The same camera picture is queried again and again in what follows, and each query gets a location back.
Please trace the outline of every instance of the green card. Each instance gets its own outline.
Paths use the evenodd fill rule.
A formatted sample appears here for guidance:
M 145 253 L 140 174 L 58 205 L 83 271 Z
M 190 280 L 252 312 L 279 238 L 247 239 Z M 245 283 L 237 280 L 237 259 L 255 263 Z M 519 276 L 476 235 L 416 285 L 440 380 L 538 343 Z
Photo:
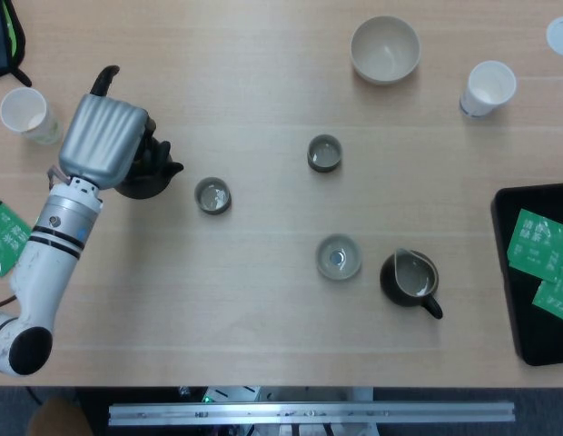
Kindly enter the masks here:
M 30 234 L 29 226 L 0 202 L 0 277 L 13 268 Z
M 563 320 L 563 263 L 556 283 L 542 282 L 533 303 Z
M 508 248 L 509 266 L 555 282 L 563 263 L 563 224 L 522 209 Z

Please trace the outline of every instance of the white paper cup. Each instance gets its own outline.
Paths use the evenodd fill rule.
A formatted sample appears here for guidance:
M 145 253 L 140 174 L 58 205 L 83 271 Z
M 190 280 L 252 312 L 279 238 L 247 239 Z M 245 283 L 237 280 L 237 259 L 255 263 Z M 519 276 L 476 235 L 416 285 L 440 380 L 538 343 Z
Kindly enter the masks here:
M 459 109 L 471 118 L 481 118 L 506 104 L 518 89 L 518 79 L 511 69 L 498 61 L 477 65 L 459 99 Z
M 15 88 L 1 102 L 1 121 L 12 132 L 38 144 L 55 144 L 62 131 L 49 103 L 34 88 Z

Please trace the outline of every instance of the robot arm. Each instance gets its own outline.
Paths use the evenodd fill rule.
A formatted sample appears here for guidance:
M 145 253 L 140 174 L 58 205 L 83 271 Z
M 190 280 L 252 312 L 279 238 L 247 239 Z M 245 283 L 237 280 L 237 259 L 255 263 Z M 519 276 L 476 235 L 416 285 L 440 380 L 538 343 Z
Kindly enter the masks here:
M 149 198 L 183 169 L 170 144 L 153 138 L 144 109 L 105 96 L 117 73 L 100 73 L 65 137 L 59 160 L 69 178 L 51 189 L 10 281 L 21 314 L 0 312 L 0 372 L 29 375 L 47 362 L 55 313 L 102 210 L 99 192 Z

